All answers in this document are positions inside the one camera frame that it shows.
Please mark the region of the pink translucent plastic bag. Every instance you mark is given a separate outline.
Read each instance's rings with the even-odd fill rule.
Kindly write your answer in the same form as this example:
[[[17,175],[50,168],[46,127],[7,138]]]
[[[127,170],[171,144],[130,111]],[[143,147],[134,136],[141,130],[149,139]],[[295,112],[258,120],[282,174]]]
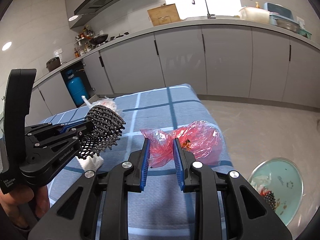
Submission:
[[[150,166],[159,168],[173,159],[173,140],[178,139],[183,150],[194,154],[204,164],[215,164],[225,152],[223,136],[215,124],[200,120],[170,132],[162,129],[142,129],[150,139]]]

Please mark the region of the dark cooking pot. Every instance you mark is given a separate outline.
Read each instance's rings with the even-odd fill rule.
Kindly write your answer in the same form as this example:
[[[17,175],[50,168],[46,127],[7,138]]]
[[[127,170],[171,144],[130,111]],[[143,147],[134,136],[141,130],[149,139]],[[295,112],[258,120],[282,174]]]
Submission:
[[[48,72],[52,72],[53,70],[59,68],[61,66],[61,61],[58,56],[51,58],[46,62],[46,68]]]

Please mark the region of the dark knitted mesh scrubber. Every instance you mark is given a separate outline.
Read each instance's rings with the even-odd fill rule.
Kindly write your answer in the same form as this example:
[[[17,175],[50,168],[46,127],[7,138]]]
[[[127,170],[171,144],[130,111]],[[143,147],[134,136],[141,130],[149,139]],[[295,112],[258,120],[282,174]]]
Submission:
[[[125,129],[125,121],[115,111],[103,105],[93,106],[77,128],[80,150],[77,157],[86,159],[117,145]]]

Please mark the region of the teal trash bin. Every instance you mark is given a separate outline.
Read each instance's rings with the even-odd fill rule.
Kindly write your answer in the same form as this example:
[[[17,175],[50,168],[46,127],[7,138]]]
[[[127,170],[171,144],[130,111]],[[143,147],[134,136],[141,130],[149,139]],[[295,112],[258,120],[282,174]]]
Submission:
[[[261,196],[273,196],[269,203],[285,225],[295,217],[304,193],[303,177],[289,159],[273,158],[258,165],[248,182]]]

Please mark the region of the white cloth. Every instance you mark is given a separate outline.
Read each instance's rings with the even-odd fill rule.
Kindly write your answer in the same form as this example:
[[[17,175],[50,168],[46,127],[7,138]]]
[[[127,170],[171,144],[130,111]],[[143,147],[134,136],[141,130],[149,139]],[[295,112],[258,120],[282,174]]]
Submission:
[[[103,165],[104,160],[99,155],[93,155],[93,157],[88,156],[86,159],[76,158],[79,162],[82,169],[86,171],[94,171],[97,172],[97,170]]]

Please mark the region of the black wok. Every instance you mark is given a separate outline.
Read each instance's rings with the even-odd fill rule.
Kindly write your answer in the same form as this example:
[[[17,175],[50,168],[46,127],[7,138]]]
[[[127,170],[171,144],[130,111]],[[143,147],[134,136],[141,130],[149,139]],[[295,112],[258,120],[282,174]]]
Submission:
[[[108,34],[102,34],[102,35],[97,35],[97,36],[91,38],[91,39],[89,40],[89,42],[90,42],[92,45],[97,46],[97,45],[100,45],[100,44],[106,42],[107,39],[108,39]]]

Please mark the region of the grey kitchen cabinets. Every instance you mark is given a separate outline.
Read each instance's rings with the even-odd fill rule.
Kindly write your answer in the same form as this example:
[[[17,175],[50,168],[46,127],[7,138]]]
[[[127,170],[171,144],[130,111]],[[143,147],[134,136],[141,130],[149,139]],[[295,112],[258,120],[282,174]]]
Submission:
[[[75,107],[62,75],[74,67],[97,95],[187,83],[215,100],[319,109],[319,45],[252,21],[171,23],[107,42],[34,83],[27,124]]]

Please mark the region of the blue gas cylinder under counter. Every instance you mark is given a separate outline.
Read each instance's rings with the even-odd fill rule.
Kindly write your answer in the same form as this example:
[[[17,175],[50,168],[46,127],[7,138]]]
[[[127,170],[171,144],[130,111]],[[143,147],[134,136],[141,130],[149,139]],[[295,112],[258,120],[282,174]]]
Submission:
[[[88,91],[83,83],[83,80],[78,74],[78,72],[83,71],[84,69],[70,69],[66,72],[66,86],[77,107],[84,103],[82,96],[84,96],[86,99],[89,99]]]

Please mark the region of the clear bag red print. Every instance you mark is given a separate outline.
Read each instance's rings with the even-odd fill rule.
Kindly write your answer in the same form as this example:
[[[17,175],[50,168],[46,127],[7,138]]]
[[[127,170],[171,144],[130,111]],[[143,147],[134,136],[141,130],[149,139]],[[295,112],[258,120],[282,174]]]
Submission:
[[[111,98],[104,98],[104,99],[101,99],[101,100],[98,100],[98,101],[95,101],[93,103],[90,103],[87,98],[82,95],[81,96],[83,102],[85,103],[85,105],[91,109],[93,108],[94,106],[98,106],[98,105],[101,105],[101,106],[104,106],[106,108],[109,108],[111,109],[112,111],[114,111],[115,113],[117,113],[118,115],[121,115],[122,114],[122,110],[121,109],[118,109],[115,101]]]

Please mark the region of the white plastic basin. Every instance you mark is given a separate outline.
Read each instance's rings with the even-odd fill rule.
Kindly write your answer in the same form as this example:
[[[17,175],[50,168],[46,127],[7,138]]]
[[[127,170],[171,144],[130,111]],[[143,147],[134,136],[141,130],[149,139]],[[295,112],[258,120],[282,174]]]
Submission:
[[[260,8],[242,7],[238,14],[239,17],[245,21],[253,21],[265,24],[269,24],[270,21],[270,12]]]

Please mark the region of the kitchen faucet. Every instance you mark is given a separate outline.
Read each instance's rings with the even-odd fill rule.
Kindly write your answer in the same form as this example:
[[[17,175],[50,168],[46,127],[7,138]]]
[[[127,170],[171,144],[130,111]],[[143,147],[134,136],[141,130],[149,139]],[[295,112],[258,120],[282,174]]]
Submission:
[[[195,0],[192,0],[192,5],[198,5],[199,7],[199,3],[196,2]],[[202,4],[201,4],[205,10],[206,10],[206,13],[207,13],[207,18],[208,19],[216,19],[216,15],[215,14],[212,14],[208,8],[208,3],[207,3],[207,0],[203,0]]]

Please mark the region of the blue checked tablecloth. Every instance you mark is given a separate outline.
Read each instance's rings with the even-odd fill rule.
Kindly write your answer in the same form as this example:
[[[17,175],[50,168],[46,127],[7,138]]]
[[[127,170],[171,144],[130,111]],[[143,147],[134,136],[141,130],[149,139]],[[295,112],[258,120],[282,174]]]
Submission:
[[[151,156],[143,192],[128,194],[130,239],[193,239],[195,194],[177,182],[172,140],[195,153],[199,161],[227,173],[232,168],[221,129],[188,84],[115,98],[125,120],[117,146],[101,153],[100,172],[111,170],[151,139]]]

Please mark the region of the blue dish rack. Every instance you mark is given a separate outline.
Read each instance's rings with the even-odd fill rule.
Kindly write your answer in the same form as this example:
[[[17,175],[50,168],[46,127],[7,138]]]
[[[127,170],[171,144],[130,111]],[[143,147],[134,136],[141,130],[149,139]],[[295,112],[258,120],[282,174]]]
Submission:
[[[287,29],[303,37],[311,39],[311,33],[300,26],[292,14],[292,11],[278,4],[266,2],[263,9],[270,12],[269,24]]]

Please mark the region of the spice bottle rack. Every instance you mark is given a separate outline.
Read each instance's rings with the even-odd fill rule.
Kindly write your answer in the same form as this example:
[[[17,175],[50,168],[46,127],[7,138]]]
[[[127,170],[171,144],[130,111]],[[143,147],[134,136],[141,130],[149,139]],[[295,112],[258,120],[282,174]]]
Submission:
[[[85,25],[75,37],[74,55],[80,57],[93,49],[90,40],[94,37],[94,32],[89,25]]]

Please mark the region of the wooden cutting board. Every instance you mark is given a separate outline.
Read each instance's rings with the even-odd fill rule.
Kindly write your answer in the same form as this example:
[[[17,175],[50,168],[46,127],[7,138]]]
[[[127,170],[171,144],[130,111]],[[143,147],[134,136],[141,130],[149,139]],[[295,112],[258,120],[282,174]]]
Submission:
[[[147,12],[154,27],[181,21],[176,4],[165,4],[160,7],[149,9]]]

